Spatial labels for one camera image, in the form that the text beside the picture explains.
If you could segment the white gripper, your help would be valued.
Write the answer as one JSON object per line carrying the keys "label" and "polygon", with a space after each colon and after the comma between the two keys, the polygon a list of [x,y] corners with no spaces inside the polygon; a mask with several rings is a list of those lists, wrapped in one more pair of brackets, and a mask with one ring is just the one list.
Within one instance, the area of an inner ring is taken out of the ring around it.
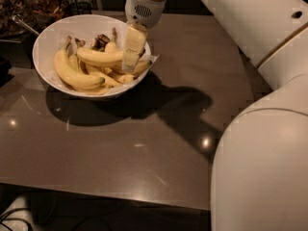
{"label": "white gripper", "polygon": [[124,41],[122,70],[132,73],[143,54],[147,29],[160,20],[166,0],[126,0],[125,13],[128,23]]}

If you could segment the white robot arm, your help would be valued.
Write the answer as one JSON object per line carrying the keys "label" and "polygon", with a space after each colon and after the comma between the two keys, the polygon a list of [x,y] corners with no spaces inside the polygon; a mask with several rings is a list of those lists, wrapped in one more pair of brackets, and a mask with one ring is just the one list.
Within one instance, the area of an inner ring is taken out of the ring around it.
{"label": "white robot arm", "polygon": [[260,81],[249,106],[208,138],[210,213],[200,231],[307,231],[307,5],[200,1]]}

